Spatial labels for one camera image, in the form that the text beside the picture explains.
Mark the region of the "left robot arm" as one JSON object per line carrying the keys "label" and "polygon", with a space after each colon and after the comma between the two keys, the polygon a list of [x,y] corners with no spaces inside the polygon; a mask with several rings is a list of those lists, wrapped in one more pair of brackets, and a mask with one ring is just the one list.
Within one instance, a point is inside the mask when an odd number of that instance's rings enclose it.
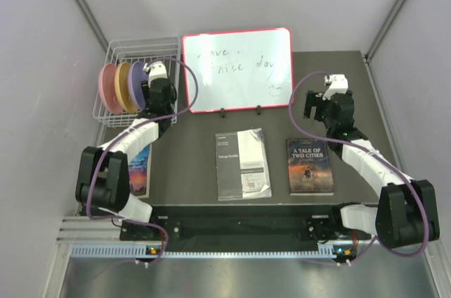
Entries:
{"label": "left robot arm", "polygon": [[146,106],[132,125],[110,142],[83,150],[75,198],[85,205],[89,218],[96,218],[96,208],[135,221],[137,233],[149,240],[158,235],[160,223],[151,217],[152,207],[131,194],[129,162],[170,127],[177,92],[163,77],[143,82],[142,87],[147,90]]}

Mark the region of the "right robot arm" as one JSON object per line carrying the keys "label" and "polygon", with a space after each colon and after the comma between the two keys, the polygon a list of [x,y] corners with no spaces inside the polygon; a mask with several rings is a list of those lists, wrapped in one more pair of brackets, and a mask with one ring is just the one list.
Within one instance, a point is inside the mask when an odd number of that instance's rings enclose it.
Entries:
{"label": "right robot arm", "polygon": [[334,206],[328,222],[334,237],[343,239],[360,230],[377,236],[389,249],[439,238],[433,185],[399,171],[355,127],[351,92],[329,99],[320,92],[307,92],[304,117],[324,124],[330,150],[355,169],[378,196],[376,207],[353,202]]}

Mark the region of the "purple plate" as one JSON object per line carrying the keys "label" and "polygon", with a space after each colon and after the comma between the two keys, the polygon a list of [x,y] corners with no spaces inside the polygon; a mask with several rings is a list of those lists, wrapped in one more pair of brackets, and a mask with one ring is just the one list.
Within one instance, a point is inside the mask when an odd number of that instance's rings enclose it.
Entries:
{"label": "purple plate", "polygon": [[146,81],[147,74],[144,72],[144,63],[142,61],[134,62],[128,71],[128,89],[132,102],[140,111],[145,106],[141,82]]}

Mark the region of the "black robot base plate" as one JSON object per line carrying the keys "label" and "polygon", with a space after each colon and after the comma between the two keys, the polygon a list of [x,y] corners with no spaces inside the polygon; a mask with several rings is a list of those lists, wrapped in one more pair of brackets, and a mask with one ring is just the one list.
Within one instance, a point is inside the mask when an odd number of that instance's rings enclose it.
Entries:
{"label": "black robot base plate", "polygon": [[364,232],[337,232],[332,206],[187,205],[155,206],[153,224],[168,232],[170,252],[303,252],[319,242],[367,241]]}

